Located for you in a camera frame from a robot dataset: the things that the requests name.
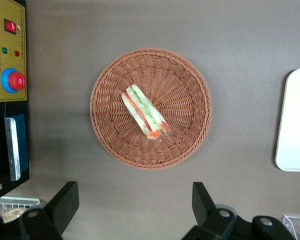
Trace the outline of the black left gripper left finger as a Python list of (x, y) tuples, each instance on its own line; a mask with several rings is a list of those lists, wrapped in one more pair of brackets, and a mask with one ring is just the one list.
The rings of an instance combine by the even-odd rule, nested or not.
[(78, 209), (79, 186), (69, 181), (43, 208), (31, 208), (18, 219), (21, 238), (61, 240)]

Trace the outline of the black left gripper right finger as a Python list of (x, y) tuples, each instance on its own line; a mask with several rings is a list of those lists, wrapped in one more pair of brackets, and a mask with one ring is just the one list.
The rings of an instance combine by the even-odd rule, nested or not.
[(197, 225), (184, 240), (293, 240), (293, 235), (276, 218), (255, 216), (248, 222), (232, 210), (217, 207), (202, 182), (192, 185), (192, 210)]

